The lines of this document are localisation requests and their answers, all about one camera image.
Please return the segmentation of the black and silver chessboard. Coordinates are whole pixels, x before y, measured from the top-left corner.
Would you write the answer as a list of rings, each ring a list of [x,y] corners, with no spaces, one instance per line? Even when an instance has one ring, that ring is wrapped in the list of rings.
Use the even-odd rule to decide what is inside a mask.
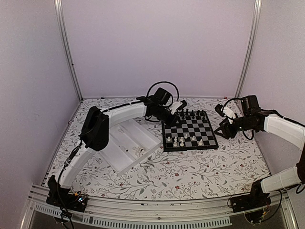
[[[206,116],[206,120],[179,120],[177,125],[172,127],[162,123],[163,150],[165,152],[177,152],[187,150],[218,149],[219,145],[207,113]],[[188,134],[189,138],[184,140],[184,146],[181,147],[180,138],[184,137],[185,134]],[[167,137],[169,136],[172,138],[171,142],[167,142]],[[178,138],[177,147],[173,146],[175,136]],[[203,141],[202,146],[198,146],[198,142],[200,140]]]

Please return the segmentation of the white plastic tray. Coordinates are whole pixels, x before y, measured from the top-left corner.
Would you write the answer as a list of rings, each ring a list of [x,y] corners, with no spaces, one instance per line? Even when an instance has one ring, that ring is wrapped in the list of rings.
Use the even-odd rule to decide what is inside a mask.
[[[130,119],[110,128],[108,145],[99,154],[120,176],[151,155],[160,145],[159,138]]]

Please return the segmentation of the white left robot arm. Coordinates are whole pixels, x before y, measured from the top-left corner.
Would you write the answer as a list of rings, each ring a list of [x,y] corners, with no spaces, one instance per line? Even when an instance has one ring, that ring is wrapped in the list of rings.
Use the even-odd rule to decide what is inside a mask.
[[[71,203],[68,194],[76,175],[84,164],[96,152],[103,150],[109,142],[109,129],[119,123],[139,117],[153,116],[169,126],[178,121],[177,110],[186,106],[184,100],[177,100],[170,106],[166,103],[170,98],[169,92],[158,88],[155,94],[140,96],[122,105],[101,110],[96,106],[89,109],[79,135],[76,147],[65,160],[59,173],[48,180],[48,188],[52,199],[60,207],[67,207]]]

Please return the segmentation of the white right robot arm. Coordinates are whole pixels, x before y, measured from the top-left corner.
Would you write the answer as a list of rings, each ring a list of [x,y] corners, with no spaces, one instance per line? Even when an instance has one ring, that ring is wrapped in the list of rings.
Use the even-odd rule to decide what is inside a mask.
[[[305,126],[275,109],[260,107],[255,95],[232,98],[218,104],[215,111],[223,121],[215,134],[233,139],[238,132],[258,134],[257,143],[265,154],[272,175],[255,181],[246,198],[250,208],[264,202],[265,194],[281,189],[305,188]]]

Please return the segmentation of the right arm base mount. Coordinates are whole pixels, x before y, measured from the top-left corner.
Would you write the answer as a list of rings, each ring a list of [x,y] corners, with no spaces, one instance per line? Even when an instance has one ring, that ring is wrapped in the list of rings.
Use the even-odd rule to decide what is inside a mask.
[[[263,221],[270,210],[270,204],[269,194],[264,193],[262,188],[255,184],[252,185],[249,194],[237,195],[236,197],[230,197],[228,200],[228,206],[234,213],[260,208],[257,211],[245,214],[246,220],[252,224],[258,224]]]

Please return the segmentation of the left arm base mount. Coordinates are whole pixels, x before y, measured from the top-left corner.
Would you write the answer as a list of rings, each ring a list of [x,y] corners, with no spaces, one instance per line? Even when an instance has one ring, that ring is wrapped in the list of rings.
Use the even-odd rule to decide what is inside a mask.
[[[70,193],[70,189],[61,188],[52,175],[48,180],[49,193],[46,203],[56,207],[74,210],[77,212],[85,212],[88,202],[88,195],[81,193]]]

